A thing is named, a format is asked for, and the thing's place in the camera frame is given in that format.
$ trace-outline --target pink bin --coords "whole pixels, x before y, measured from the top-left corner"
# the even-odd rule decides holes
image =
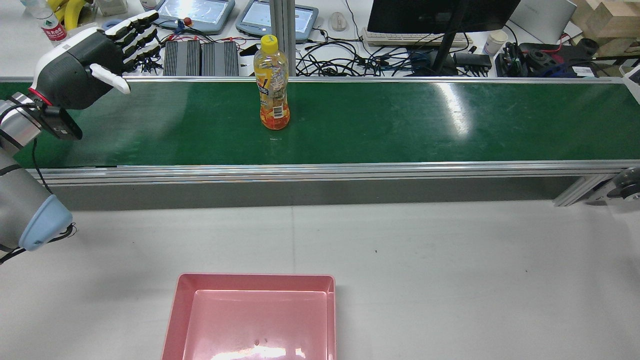
[[[162,359],[335,360],[335,280],[182,274]]]

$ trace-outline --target robotic arm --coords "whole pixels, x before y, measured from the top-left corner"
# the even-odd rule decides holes
[[[82,138],[67,109],[91,106],[112,88],[128,94],[123,72],[160,51],[156,11],[103,31],[86,29],[45,54],[28,94],[0,100],[0,263],[3,253],[36,250],[70,229],[71,213],[13,160],[42,129],[62,140]]]

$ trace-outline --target white desk surface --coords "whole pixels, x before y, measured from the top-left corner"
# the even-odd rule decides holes
[[[325,3],[326,29],[348,11]],[[51,45],[17,0],[0,29],[0,76],[31,76]],[[338,359],[639,359],[639,218],[549,201],[76,212],[73,238],[0,266],[0,359],[159,359],[182,272],[334,275]]]
[[[236,7],[231,13],[227,24],[223,32],[216,35],[214,38],[227,38],[227,37],[247,37],[237,31],[235,26],[235,20],[240,14],[242,9],[246,6],[248,0],[236,0]],[[297,4],[315,6],[320,9],[318,19],[314,27],[322,28],[329,32],[329,35],[337,38],[356,38],[355,27],[351,21],[351,14],[347,9],[344,0],[299,0]],[[350,0],[349,5],[355,14],[355,19],[362,32],[362,28],[365,27],[369,21],[369,13],[371,12],[371,1],[363,0]],[[125,19],[128,16],[136,15],[143,12],[142,5],[138,0],[129,0],[129,13],[122,15],[114,15],[112,17],[102,17],[100,12],[96,17],[96,21],[102,24],[108,19]],[[333,12],[341,12],[347,18],[349,26],[344,31],[334,31],[329,24],[329,18]],[[516,31],[518,40],[520,42],[539,42],[530,34],[524,30],[518,28],[516,25],[511,24],[511,27]],[[0,52],[0,77],[4,76],[33,76],[33,69],[38,59],[45,54],[48,50],[53,48],[53,45],[48,41],[42,30],[38,27],[38,23],[33,19],[30,14],[24,11],[24,7],[18,2],[18,0],[0,1],[0,31],[3,35],[2,51]],[[513,36],[509,31],[510,41],[513,41]],[[161,35],[168,35],[168,30],[161,30]],[[486,33],[470,33],[469,37],[475,42],[474,45],[478,47],[476,53],[481,53],[484,43],[486,42]],[[313,31],[311,39],[322,40],[322,36],[318,31]],[[362,43],[354,43],[361,56],[367,54],[364,51]],[[307,45],[298,45],[298,49],[302,54],[306,53],[304,47]],[[370,51],[374,51],[377,47],[370,47]],[[326,46],[314,52],[314,55],[319,59],[329,60],[339,56],[348,55],[345,50],[337,46]],[[240,59],[240,62],[249,66],[242,67],[240,75],[248,76],[253,72],[253,57],[247,56]],[[495,76],[495,70],[492,69],[490,76]]]

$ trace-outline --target monitor stand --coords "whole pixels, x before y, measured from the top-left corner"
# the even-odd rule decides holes
[[[469,6],[470,0],[459,0],[458,5],[456,6],[453,14],[451,15],[451,19],[449,20],[449,25],[447,25],[447,32],[442,37],[442,43],[438,48],[437,52],[432,52],[430,55],[430,64],[428,68],[424,68],[422,71],[424,75],[414,75],[414,76],[451,76],[450,68],[446,67],[445,64],[450,60],[451,63],[453,59],[449,53],[451,52],[451,46],[453,45],[453,40],[456,37],[456,32],[460,30],[462,21],[467,12],[467,8]],[[458,75],[458,70],[456,69],[455,64],[453,64],[454,73],[453,75]]]

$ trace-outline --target robot finger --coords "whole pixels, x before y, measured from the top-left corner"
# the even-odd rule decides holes
[[[125,69],[135,68],[135,65],[144,60],[145,58],[151,58],[160,53],[160,44],[153,44],[140,49],[137,53],[133,52],[123,61]]]
[[[138,35],[128,45],[121,45],[122,52],[125,58],[130,57],[137,50],[142,49],[153,42],[157,37],[157,29],[148,29],[147,32]]]
[[[144,33],[146,29],[153,25],[153,22],[157,20],[158,17],[158,12],[155,10],[141,13],[116,24],[105,31],[104,34],[113,41],[119,41],[129,36],[132,30],[134,30],[134,33]]]
[[[141,13],[140,15],[130,17],[129,20],[131,20],[132,26],[138,31],[138,33],[143,33],[146,29],[150,28],[158,18],[160,18],[158,12],[150,10]]]

